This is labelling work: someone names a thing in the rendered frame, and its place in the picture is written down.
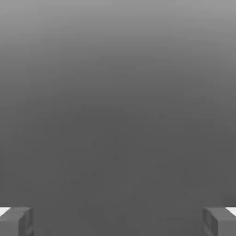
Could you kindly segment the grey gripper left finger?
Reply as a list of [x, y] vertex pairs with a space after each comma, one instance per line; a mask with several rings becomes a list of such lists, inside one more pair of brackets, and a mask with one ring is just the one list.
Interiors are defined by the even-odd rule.
[[0, 236], [35, 236], [34, 209], [0, 207]]

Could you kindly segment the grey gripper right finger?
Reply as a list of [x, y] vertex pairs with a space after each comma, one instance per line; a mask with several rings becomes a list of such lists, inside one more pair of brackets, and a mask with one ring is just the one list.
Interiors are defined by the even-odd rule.
[[205, 236], [236, 236], [236, 207], [205, 207], [202, 216]]

